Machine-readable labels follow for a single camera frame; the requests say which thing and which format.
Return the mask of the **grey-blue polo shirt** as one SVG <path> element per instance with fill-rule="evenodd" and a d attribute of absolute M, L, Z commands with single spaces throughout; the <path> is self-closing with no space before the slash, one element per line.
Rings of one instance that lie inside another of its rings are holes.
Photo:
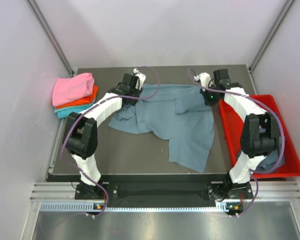
<path fill-rule="evenodd" d="M 108 126 L 130 134 L 154 133 L 169 142 L 169 161 L 203 173 L 214 142 L 214 116 L 200 87 L 143 86 L 142 100 L 116 111 Z"/>

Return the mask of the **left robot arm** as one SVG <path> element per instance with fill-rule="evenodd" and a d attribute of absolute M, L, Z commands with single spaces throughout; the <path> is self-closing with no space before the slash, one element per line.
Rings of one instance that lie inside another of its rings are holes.
<path fill-rule="evenodd" d="M 137 69 L 126 73 L 116 87 L 87 110 L 72 112 L 66 119 L 62 143 L 79 168 L 80 184 L 77 190 L 92 198 L 99 198 L 104 191 L 101 173 L 95 160 L 98 146 L 98 126 L 125 105 L 135 105 L 143 91 L 146 76 Z"/>

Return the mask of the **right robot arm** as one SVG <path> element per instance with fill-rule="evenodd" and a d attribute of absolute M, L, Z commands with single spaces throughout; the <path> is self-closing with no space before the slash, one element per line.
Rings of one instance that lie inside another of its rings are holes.
<path fill-rule="evenodd" d="M 220 100 L 228 104 L 240 117 L 243 127 L 240 135 L 240 152 L 234 167 L 226 174 L 222 190 L 235 198 L 248 189 L 253 171 L 272 152 L 281 150 L 283 126 L 269 107 L 250 97 L 238 82 L 232 82 L 227 69 L 194 76 L 200 84 L 200 93 L 207 106 Z"/>

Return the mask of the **red plastic bin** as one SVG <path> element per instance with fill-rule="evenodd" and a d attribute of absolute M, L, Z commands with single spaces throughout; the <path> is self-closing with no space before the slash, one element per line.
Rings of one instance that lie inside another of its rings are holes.
<path fill-rule="evenodd" d="M 278 97 L 273 97 L 270 94 L 252 95 L 251 97 L 264 103 L 278 114 L 285 135 L 283 166 L 279 167 L 273 173 L 255 174 L 254 176 L 258 179 L 300 177 L 300 159 L 295 148 L 296 142 L 293 140 L 294 129 L 292 126 L 293 120 L 300 116 L 289 115 L 288 111 L 291 109 L 291 106 L 284 107 Z M 233 167 L 237 162 L 236 155 L 240 150 L 240 137 L 243 121 L 232 107 L 223 100 L 219 102 L 219 115 L 223 125 L 231 166 Z"/>

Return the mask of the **folded orange t-shirt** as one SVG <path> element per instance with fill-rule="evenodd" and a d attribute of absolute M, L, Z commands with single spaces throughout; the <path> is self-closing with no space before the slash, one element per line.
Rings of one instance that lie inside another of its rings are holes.
<path fill-rule="evenodd" d="M 60 106 L 56 106 L 55 108 L 57 110 L 59 110 L 59 109 L 67 108 L 67 107 L 77 107 L 77 106 L 92 104 L 94 102 L 94 100 L 96 99 L 98 90 L 99 90 L 99 87 L 94 85 L 91 95 L 85 96 L 83 98 L 74 100 L 74 101 L 69 102 L 69 103 L 65 103 L 65 104 L 60 105 Z"/>

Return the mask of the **folded pink t-shirt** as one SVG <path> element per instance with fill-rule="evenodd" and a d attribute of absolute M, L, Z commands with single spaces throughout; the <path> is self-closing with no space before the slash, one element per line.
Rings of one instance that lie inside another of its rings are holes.
<path fill-rule="evenodd" d="M 71 78 L 58 78 L 52 91 L 52 105 L 64 104 L 90 96 L 95 80 L 91 73 L 81 73 Z"/>

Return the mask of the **folded teal t-shirt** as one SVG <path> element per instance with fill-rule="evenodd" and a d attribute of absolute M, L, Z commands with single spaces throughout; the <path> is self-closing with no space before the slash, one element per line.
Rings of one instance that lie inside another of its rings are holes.
<path fill-rule="evenodd" d="M 59 119 L 64 119 L 68 117 L 72 112 L 80 113 L 81 111 L 87 110 L 93 104 L 85 104 L 85 105 L 78 105 L 78 106 L 69 106 L 60 109 L 54 109 L 54 113 L 57 115 Z"/>

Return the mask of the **grey-blue shirt in bin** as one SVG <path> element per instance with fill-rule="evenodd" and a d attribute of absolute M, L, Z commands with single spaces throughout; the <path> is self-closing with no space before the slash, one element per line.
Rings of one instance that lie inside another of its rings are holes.
<path fill-rule="evenodd" d="M 236 159 L 238 160 L 240 154 L 241 154 L 241 150 L 236 154 Z M 278 161 L 279 158 L 279 151 L 275 150 L 273 151 L 270 155 L 268 155 L 263 161 L 261 161 L 258 166 L 256 167 L 256 171 L 257 172 L 265 172 L 268 171 L 269 169 L 271 169 L 275 163 Z M 279 163 L 279 165 L 277 166 L 278 168 L 280 168 L 281 166 L 283 166 L 285 164 L 285 156 L 282 156 L 282 159 Z"/>

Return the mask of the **aluminium frame rail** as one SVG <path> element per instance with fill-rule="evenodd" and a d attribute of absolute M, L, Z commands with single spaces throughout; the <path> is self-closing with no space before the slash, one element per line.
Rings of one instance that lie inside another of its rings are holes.
<path fill-rule="evenodd" d="M 296 181 L 259 181 L 251 183 L 257 202 L 300 202 Z M 34 184 L 30 200 L 35 202 L 66 202 L 75 199 L 75 189 L 68 182 L 38 182 Z"/>

